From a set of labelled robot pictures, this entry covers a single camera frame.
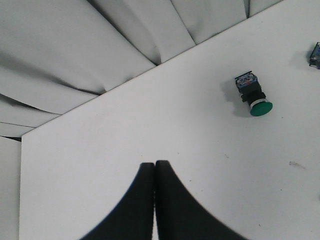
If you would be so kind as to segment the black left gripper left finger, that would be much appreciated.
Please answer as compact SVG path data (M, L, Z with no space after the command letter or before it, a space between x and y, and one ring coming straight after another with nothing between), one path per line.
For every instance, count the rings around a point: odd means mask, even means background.
M127 192L83 240L151 240L154 225L155 165L141 163Z

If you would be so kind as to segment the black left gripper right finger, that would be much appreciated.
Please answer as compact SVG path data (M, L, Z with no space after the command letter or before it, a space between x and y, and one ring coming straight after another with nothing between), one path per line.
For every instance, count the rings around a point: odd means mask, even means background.
M155 214L160 240L244 240L190 194L167 160L155 164Z

